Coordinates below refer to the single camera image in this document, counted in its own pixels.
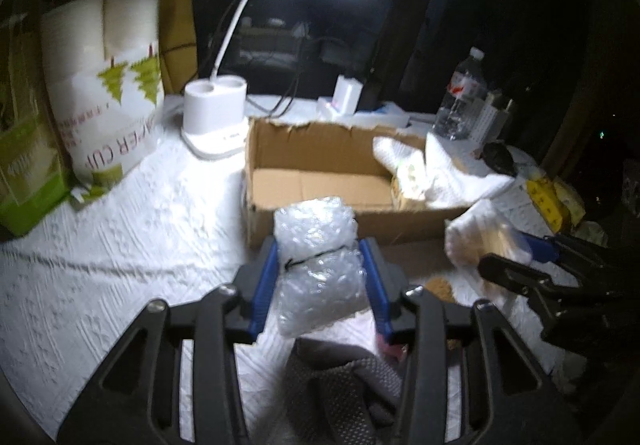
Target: plastic water bottle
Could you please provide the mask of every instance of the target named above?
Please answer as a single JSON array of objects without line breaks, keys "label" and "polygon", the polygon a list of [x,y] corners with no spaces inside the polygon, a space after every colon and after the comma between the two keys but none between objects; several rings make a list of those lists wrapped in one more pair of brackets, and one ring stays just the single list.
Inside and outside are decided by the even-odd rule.
[{"label": "plastic water bottle", "polygon": [[484,52],[472,48],[469,57],[456,67],[433,125],[437,135],[458,140],[471,132],[486,95],[483,59]]}]

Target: bottle cap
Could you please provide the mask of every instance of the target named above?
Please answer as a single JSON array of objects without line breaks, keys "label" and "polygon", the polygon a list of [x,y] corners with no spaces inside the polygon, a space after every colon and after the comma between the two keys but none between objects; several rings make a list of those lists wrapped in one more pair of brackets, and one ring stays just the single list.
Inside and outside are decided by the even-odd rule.
[{"label": "bottle cap", "polygon": [[475,46],[471,50],[469,50],[469,55],[474,59],[484,59],[484,51],[478,50],[478,48],[476,48]]}]

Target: white tablecloth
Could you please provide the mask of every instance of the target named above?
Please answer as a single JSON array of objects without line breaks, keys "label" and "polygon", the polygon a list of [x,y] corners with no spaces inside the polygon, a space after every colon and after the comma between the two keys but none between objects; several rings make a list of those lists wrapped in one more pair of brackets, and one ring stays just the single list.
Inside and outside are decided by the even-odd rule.
[{"label": "white tablecloth", "polygon": [[[270,107],[276,98],[259,100]],[[304,122],[314,114],[314,101],[296,100],[283,120]],[[170,304],[198,300],[231,281],[250,258],[240,206],[244,155],[218,162],[198,160],[181,141],[179,122],[179,115],[168,115],[159,149],[106,197],[82,212],[62,204],[29,235],[0,246],[0,365],[52,436],[97,364],[150,299],[161,297]],[[424,134],[426,125],[410,130]],[[452,151],[468,158],[464,144]],[[470,165],[486,172],[482,163]],[[519,185],[497,200],[498,207],[517,228],[548,233]],[[466,279],[452,270],[441,240],[385,252],[410,277],[424,280],[443,273],[460,300],[471,303],[478,298]],[[547,371],[560,363],[563,353],[540,342],[540,323],[523,299],[517,301],[511,321]],[[370,313],[342,321],[319,336],[375,349]],[[257,345],[237,348],[242,401],[256,443],[293,441],[280,394],[291,345],[277,334],[270,316]],[[187,369],[188,349],[185,355]],[[450,437],[459,432],[455,374],[452,368]],[[181,390],[183,432],[190,438],[188,378]]]}]

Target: plastic bag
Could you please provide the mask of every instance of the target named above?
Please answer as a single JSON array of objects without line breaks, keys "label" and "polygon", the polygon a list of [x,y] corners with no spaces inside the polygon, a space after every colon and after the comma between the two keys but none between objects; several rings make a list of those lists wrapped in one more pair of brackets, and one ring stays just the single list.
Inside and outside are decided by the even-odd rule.
[{"label": "plastic bag", "polygon": [[5,0],[0,8],[0,224],[13,235],[68,194],[42,78],[39,3]]},{"label": "plastic bag", "polygon": [[51,108],[84,187],[106,193],[153,152],[164,90],[159,0],[74,0],[42,18]]},{"label": "plastic bag", "polygon": [[298,337],[367,308],[357,231],[353,210],[337,197],[296,203],[274,213],[281,335]]},{"label": "plastic bag", "polygon": [[494,207],[490,200],[480,200],[462,216],[447,225],[445,252],[455,267],[469,274],[476,293],[504,308],[514,294],[487,282],[477,268],[482,256],[495,253],[516,263],[529,265],[532,253],[522,234]]}]

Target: bottle label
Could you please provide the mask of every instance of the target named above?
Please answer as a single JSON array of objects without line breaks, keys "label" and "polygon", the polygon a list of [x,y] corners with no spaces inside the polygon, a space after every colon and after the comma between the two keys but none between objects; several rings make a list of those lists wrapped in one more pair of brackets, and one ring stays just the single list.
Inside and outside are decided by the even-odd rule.
[{"label": "bottle label", "polygon": [[463,96],[470,99],[482,98],[482,86],[480,83],[459,71],[454,72],[451,76],[447,91],[457,99]]}]

